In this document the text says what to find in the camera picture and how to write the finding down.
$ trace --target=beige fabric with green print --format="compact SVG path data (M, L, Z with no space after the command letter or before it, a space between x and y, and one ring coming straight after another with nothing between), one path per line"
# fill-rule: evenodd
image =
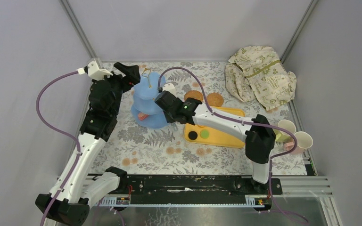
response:
M225 66L227 90L243 102L255 97L266 111L295 97L296 76L285 71L272 47L241 48Z

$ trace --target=leaf pattern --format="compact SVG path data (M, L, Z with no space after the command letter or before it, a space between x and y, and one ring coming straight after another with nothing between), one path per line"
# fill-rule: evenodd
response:
M205 83L207 95L216 92L224 98L224 107L242 109L248 117L255 117L257 114L264 115L272 125L276 125L281 119L292 119L287 105L272 112L266 112L257 101L242 103L232 96L225 89L225 62L125 63L125 65L135 64L140 65L140 73L146 67L158 73L170 67L186 67ZM104 63L104 67L110 71L114 70L113 63ZM181 99L191 90L201 91L194 84L195 80L184 71L170 71L165 74L165 78L166 82L171 82L176 86L177 96ZM132 91L133 89L123 94L116 128L97 155L90 173L103 173L108 167L115 166L129 174L252 174L252 163L245 156L244 148L188 143L183 138L184 125L179 123L161 129L148 129L137 125L130 114L133 102ZM281 152L283 152L282 145L276 144L272 154ZM272 171L275 175L306 175L301 155L275 158Z

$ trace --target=round cookie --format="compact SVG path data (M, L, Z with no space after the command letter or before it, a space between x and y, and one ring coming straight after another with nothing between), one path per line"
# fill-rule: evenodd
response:
M194 98L196 100L203 101L203 94L201 92L199 92L199 91L196 91L196 90L191 90L188 93L186 93L184 95L184 100L186 100L189 97Z
M221 107L224 104L224 98L218 93L211 93L206 98L210 106Z

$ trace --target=cup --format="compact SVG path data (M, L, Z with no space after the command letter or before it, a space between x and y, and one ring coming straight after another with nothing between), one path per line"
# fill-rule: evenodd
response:
M306 149L311 148L313 146L313 138L308 133L299 131L295 134L296 140L297 140L297 147L291 154L302 154ZM291 142L288 142L284 144L284 149L287 151L290 151L295 142L292 140Z
M278 127L283 128L288 130L289 132L291 132L292 134L294 134L296 132L296 126L293 122L283 119L281 121L278 122ZM279 142L279 143L283 143L286 140L288 140L289 138L291 138L290 135L288 135L286 132L280 131L275 129L275 134L277 135L275 137L275 142Z

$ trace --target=white panel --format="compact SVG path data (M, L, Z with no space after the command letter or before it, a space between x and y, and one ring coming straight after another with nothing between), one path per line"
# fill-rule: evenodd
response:
M320 1L285 67L342 221L362 225L362 1Z
M269 45L281 55L310 0L70 0L103 60L228 60Z
M40 122L35 100L88 59L59 1L0 0L0 226L39 225L35 199L55 184L73 142ZM75 134L89 83L74 75L51 86L42 115Z

